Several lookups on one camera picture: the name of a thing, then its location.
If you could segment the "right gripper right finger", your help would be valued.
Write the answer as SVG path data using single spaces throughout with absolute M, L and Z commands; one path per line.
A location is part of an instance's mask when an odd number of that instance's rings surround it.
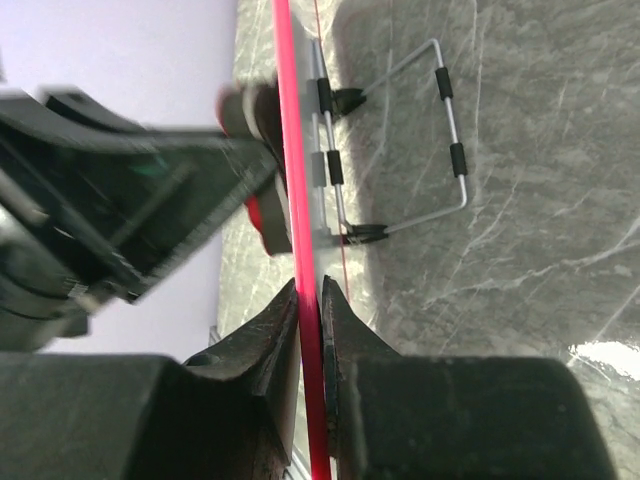
M 586 395 L 560 361 L 404 356 L 325 278 L 330 453 L 342 479 L 612 479 Z

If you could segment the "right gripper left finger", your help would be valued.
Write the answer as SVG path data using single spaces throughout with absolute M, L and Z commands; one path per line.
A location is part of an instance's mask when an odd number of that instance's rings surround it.
M 279 479 L 291 460 L 298 298 L 185 363 L 158 355 L 5 354 L 5 479 Z

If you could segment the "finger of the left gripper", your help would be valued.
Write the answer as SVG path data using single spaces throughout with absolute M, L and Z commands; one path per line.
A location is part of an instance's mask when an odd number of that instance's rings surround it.
M 119 229 L 119 249 L 138 277 L 119 288 L 134 302 L 197 253 L 246 200 L 247 161 L 237 140 L 153 154 L 128 169 L 145 197 Z

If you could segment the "pink framed whiteboard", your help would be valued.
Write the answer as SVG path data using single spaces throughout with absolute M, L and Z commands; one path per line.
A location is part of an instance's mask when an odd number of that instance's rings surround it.
M 276 1 L 272 10 L 310 474 L 337 479 L 337 361 L 333 322 L 325 308 L 332 285 L 326 257 L 342 245 L 327 208 L 335 157 L 332 95 L 319 35 L 305 28 L 291 2 Z

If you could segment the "red black whiteboard eraser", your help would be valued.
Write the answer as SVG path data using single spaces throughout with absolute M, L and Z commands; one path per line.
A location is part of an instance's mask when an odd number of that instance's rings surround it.
M 216 103 L 223 132 L 237 140 L 247 161 L 249 221 L 270 256 L 292 252 L 292 227 L 277 83 L 258 82 L 223 89 Z

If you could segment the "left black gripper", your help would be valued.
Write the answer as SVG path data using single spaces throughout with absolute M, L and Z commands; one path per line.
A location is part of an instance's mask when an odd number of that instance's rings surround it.
M 3 46 L 1 346 L 89 338 L 166 350 L 210 326 L 210 133 L 149 128 L 82 90 L 36 98 L 30 50 Z

